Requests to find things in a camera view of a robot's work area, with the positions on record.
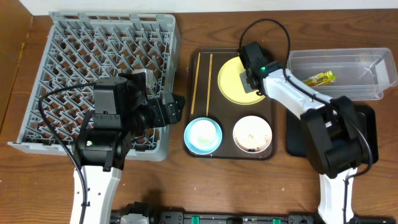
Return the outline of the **green snack wrapper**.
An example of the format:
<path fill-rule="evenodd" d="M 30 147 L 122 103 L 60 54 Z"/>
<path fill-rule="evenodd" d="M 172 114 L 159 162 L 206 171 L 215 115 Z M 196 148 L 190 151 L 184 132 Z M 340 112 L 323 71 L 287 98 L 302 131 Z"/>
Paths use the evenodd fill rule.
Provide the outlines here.
<path fill-rule="evenodd" d="M 303 83 L 307 86 L 320 86 L 336 81 L 336 76 L 331 70 L 323 73 L 316 74 L 304 80 Z"/>

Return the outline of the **white pink bowl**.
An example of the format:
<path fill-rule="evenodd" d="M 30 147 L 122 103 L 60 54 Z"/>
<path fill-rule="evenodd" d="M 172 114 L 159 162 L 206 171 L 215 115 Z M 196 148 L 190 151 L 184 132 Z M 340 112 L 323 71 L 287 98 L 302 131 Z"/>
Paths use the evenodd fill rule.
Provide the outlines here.
<path fill-rule="evenodd" d="M 257 154 L 271 145 L 272 129 L 270 124 L 259 116 L 245 116 L 234 125 L 233 140 L 240 150 Z"/>

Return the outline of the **white cup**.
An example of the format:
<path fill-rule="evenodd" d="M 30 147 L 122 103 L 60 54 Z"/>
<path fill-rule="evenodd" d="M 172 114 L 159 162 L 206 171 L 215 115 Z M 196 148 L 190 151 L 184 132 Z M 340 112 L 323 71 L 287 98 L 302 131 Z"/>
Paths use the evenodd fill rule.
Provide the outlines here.
<path fill-rule="evenodd" d="M 213 150 L 218 145 L 218 134 L 212 121 L 202 119 L 195 121 L 190 128 L 190 142 L 201 151 Z"/>

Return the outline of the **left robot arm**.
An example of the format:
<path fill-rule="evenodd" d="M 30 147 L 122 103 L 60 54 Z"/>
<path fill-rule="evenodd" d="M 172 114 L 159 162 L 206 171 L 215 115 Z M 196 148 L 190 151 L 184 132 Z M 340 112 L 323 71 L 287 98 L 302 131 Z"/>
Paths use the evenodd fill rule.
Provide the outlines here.
<path fill-rule="evenodd" d="M 183 96 L 166 93 L 149 99 L 146 88 L 145 73 L 95 81 L 95 108 L 85 116 L 72 146 L 79 165 L 73 176 L 81 174 L 84 185 L 75 186 L 71 223 L 109 223 L 132 139 L 181 120 Z"/>

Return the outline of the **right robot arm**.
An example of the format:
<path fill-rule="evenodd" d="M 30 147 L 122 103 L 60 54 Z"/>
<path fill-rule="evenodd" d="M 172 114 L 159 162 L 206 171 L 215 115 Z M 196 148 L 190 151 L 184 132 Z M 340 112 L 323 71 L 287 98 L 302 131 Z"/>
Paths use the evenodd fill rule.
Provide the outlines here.
<path fill-rule="evenodd" d="M 373 164 L 353 102 L 310 88 L 278 61 L 270 62 L 257 42 L 240 45 L 238 54 L 245 91 L 278 101 L 299 119 L 307 159 L 320 175 L 322 222 L 350 223 L 353 179 Z"/>

